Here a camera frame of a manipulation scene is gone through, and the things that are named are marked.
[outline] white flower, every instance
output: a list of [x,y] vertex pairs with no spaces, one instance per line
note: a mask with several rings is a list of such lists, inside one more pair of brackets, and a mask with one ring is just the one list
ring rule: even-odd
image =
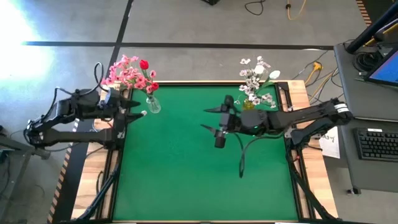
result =
[[265,65],[267,68],[271,68],[271,66],[267,62],[263,62],[262,65]]
[[261,103],[261,100],[259,98],[256,98],[253,100],[254,105],[259,105]]
[[276,102],[273,101],[273,102],[271,103],[271,108],[275,108],[275,107],[276,107]]
[[240,76],[246,76],[248,75],[248,72],[246,70],[241,70],[241,72],[239,72]]
[[255,94],[253,94],[253,93],[250,93],[249,94],[249,100],[250,101],[253,101],[253,100],[255,100],[257,98],[257,96],[255,95]]
[[254,68],[254,73],[261,75],[264,73],[264,70],[265,70],[264,66],[256,65],[256,67]]
[[265,94],[265,95],[262,95],[261,98],[262,98],[263,100],[268,100],[268,99],[272,99],[272,96],[271,96],[271,94],[267,93],[267,94]]
[[279,70],[275,70],[273,72],[271,72],[271,74],[269,74],[269,78],[270,79],[277,79],[280,75],[280,71]]
[[241,60],[242,65],[247,65],[249,62],[250,62],[250,58],[248,58],[248,59],[242,58],[242,60]]
[[246,86],[246,85],[240,85],[239,86],[239,91],[247,90],[247,88],[248,88],[248,86]]
[[247,96],[248,96],[250,93],[253,93],[253,92],[250,91],[250,88],[247,88],[244,90],[244,93],[247,94]]

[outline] computer screen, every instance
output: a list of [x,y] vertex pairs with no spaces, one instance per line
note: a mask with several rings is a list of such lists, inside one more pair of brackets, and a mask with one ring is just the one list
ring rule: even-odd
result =
[[398,51],[395,51],[369,79],[398,84]]

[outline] paper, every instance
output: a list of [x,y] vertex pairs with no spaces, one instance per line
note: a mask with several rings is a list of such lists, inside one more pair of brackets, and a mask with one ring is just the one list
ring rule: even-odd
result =
[[319,139],[319,145],[322,148],[322,154],[324,156],[340,159],[337,127],[330,129],[324,136],[322,136],[321,139]]

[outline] white label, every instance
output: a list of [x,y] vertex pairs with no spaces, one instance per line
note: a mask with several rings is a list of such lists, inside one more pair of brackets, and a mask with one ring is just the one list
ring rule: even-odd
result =
[[383,132],[383,130],[376,128],[368,128],[368,131]]
[[342,112],[347,112],[347,111],[349,111],[348,108],[340,108],[340,109],[337,109],[337,113],[342,113]]
[[321,139],[319,139],[319,145],[322,148],[322,154],[324,156],[340,159],[337,127],[331,128],[322,136]]

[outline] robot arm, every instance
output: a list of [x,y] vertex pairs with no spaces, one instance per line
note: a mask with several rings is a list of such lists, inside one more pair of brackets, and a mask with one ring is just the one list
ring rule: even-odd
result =
[[226,95],[224,103],[220,107],[205,110],[210,113],[221,113],[220,130],[202,125],[214,134],[216,138],[215,147],[224,147],[225,134],[227,133],[242,133],[252,136],[278,135],[285,133],[295,124],[314,121],[306,128],[291,132],[291,141],[293,146],[297,147],[308,143],[312,135],[325,134],[330,128],[346,124],[353,118],[347,106],[337,99],[289,112],[265,110],[244,110],[240,112],[234,107],[233,101],[232,96]]
[[[105,100],[100,101],[97,91],[76,90],[71,97],[60,100],[50,109],[48,115],[43,115],[34,121],[29,121],[25,135],[29,144],[35,147],[52,146],[59,142],[99,142],[112,145],[118,138],[118,133],[130,123],[144,116],[144,113],[121,113],[120,109],[138,106],[140,103],[125,99],[114,88],[108,90]],[[67,124],[75,119],[114,119],[113,127],[98,132],[57,131],[56,124]]]

